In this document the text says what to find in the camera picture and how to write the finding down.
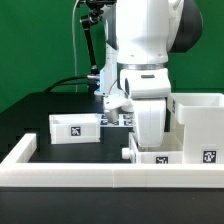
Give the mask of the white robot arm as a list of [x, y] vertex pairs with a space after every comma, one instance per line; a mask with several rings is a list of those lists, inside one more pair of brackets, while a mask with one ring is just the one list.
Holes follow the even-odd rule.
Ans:
[[171, 93], [168, 55], [190, 50], [202, 35], [196, 0], [117, 0], [103, 15], [107, 61], [100, 72], [104, 111], [133, 114], [139, 146], [158, 147]]

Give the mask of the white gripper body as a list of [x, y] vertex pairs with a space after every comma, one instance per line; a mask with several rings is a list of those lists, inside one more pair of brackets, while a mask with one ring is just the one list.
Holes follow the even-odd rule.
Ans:
[[121, 94], [104, 98], [104, 113], [110, 122], [118, 120], [118, 109], [133, 114], [138, 145], [159, 147], [163, 141], [166, 98], [171, 93], [168, 69], [120, 71]]

